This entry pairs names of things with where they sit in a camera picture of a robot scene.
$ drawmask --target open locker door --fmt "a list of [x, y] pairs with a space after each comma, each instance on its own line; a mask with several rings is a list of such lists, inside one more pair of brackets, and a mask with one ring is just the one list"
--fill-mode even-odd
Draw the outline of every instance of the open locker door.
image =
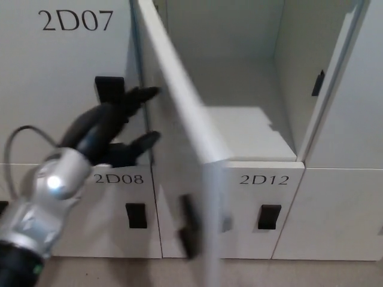
[[[133, 0], [143, 85], [161, 93], [148, 105], [150, 129], [162, 134], [154, 149], [154, 185], [163, 191], [198, 286], [219, 284], [219, 234], [229, 228], [225, 160], [230, 157], [199, 100], [151, 0]], [[162, 246], [177, 244], [162, 239]]]

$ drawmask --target black locker handle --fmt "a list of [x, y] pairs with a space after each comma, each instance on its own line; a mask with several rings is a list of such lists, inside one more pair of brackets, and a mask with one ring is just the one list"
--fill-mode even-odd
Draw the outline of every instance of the black locker handle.
[[123, 77], [96, 77], [100, 103], [119, 103], [125, 94], [125, 80]]
[[261, 211], [258, 219], [258, 229], [275, 230], [276, 221], [282, 209], [281, 205], [264, 204], [261, 206]]
[[5, 209], [7, 208], [7, 206], [9, 205], [9, 202], [7, 201], [0, 201], [0, 215], [2, 215], [5, 211]]
[[324, 82], [324, 71], [322, 70], [321, 73], [317, 76], [317, 80], [315, 81], [314, 89], [312, 90], [311, 96], [317, 97], [319, 96], [319, 92], [321, 91], [323, 82]]
[[148, 222], [146, 219], [146, 208], [144, 203], [126, 203], [125, 208], [127, 217], [129, 218], [129, 228], [148, 228]]

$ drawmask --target locker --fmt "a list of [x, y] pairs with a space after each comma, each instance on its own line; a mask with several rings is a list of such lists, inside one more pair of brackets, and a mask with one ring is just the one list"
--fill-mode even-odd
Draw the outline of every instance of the locker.
[[306, 165], [340, 169], [382, 169], [383, 140], [380, 91], [383, 73], [380, 11], [382, 2], [365, 5], [358, 34], [342, 68], [310, 148]]
[[307, 168], [273, 259], [380, 260], [382, 172]]
[[275, 259], [383, 257], [381, 1], [363, 8], [306, 159]]
[[[129, 9], [129, 3], [120, 0], [2, 3], [1, 150], [7, 136], [25, 124], [58, 141], [78, 115], [99, 103], [96, 76], [124, 77], [126, 89], [138, 85]], [[144, 132], [140, 111], [118, 140], [129, 142]], [[36, 164], [50, 148], [23, 132], [14, 143], [12, 160]], [[148, 156], [140, 163], [149, 164]]]
[[[34, 167], [37, 165], [12, 164], [17, 189]], [[2, 166], [0, 168], [0, 201], [11, 201]], [[69, 214], [53, 254], [62, 257], [161, 258], [157, 222], [150, 166], [117, 169], [97, 166], [83, 188], [83, 198]]]
[[[7, 136], [25, 124], [36, 125], [59, 141], [81, 113], [99, 103], [97, 76], [123, 77], [126, 90], [139, 85], [129, 11], [129, 3], [120, 0], [2, 3], [1, 151]], [[116, 141], [128, 143], [145, 132], [144, 112], [139, 111]], [[51, 146], [38, 136], [22, 132], [11, 155], [16, 186], [50, 152]], [[119, 182], [115, 182], [116, 176], [105, 178], [107, 175], [119, 176]], [[141, 175], [145, 182], [134, 184], [133, 178], [133, 183], [127, 184], [124, 180], [129, 182], [129, 177], [125, 175]], [[1, 199], [8, 200], [2, 176], [0, 182]], [[137, 167], [97, 167], [84, 191], [83, 202], [71, 214], [56, 255], [162, 256], [148, 154], [139, 159]], [[136, 228], [142, 226], [136, 213], [146, 215], [147, 228]]]
[[[148, 113], [163, 134], [153, 167], [163, 256], [190, 255], [192, 240], [182, 235], [187, 194], [210, 258], [271, 258], [362, 2], [157, 7], [159, 14], [151, 1], [137, 0], [135, 11], [143, 82], [162, 88]], [[274, 173], [291, 174], [290, 182], [253, 184]], [[276, 230], [259, 229], [263, 205], [281, 205]], [[211, 249], [218, 239], [222, 247]]]

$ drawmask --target white panel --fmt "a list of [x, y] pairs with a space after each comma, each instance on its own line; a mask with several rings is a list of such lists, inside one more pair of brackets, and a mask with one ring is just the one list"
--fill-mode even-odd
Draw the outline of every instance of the white panel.
[[275, 63], [298, 152], [318, 99], [311, 96], [312, 89], [323, 70], [326, 83], [318, 103], [322, 104], [327, 83], [334, 74], [330, 59], [336, 66], [350, 26], [347, 18], [344, 21], [345, 16], [353, 13], [353, 3], [354, 0], [285, 0]]
[[275, 67], [271, 60], [186, 60], [230, 160], [295, 161]]
[[200, 221], [197, 234], [193, 233], [192, 246], [200, 245], [201, 251], [190, 266], [196, 271], [198, 286], [218, 287], [220, 205], [225, 193], [221, 160], [229, 157], [229, 153], [179, 61], [153, 3], [137, 2], [144, 84], [162, 89], [148, 104], [151, 128], [162, 134], [154, 149], [154, 183], [156, 190], [163, 185], [177, 231], [186, 223], [180, 195], [190, 195]]
[[[51, 15], [48, 28], [46, 10]], [[71, 10], [78, 29], [62, 30], [57, 10]], [[98, 20], [87, 30], [82, 14], [89, 10]], [[4, 0], [0, 9], [0, 150], [13, 129], [34, 124], [59, 140], [82, 112], [98, 104], [94, 78], [112, 75], [126, 78], [128, 87], [138, 84], [130, 36], [130, 7], [124, 0]], [[113, 11], [110, 14], [100, 11]], [[84, 21], [94, 29], [91, 12]], [[61, 12], [65, 29], [76, 27], [75, 16]], [[120, 140], [129, 141], [145, 131], [139, 112]], [[16, 140], [15, 163], [39, 163], [50, 147], [24, 132]]]
[[181, 57], [271, 58], [283, 0], [167, 0]]
[[[129, 228], [126, 203], [145, 204], [147, 229]], [[84, 187], [83, 198], [69, 215], [54, 254], [161, 258], [150, 167], [96, 167]]]
[[307, 169], [273, 259], [380, 260], [383, 170]]
[[[271, 259], [303, 171], [302, 163], [229, 163], [233, 230], [221, 235], [223, 258]], [[263, 204], [282, 207], [275, 230], [258, 229]]]
[[383, 167], [383, 2], [371, 0], [324, 113], [308, 167]]

